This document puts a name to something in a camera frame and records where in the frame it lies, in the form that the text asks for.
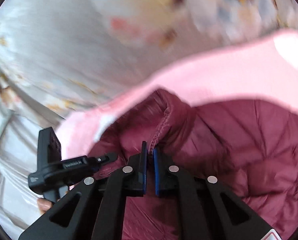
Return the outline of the person's left hand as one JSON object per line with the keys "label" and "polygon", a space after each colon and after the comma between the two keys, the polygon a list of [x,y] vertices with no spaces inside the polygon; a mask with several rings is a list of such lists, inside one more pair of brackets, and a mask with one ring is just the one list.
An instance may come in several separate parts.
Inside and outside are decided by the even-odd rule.
{"label": "person's left hand", "polygon": [[38,198],[37,206],[41,215],[43,215],[44,213],[46,213],[46,211],[53,207],[53,202],[50,202],[49,200],[46,200],[44,198]]}

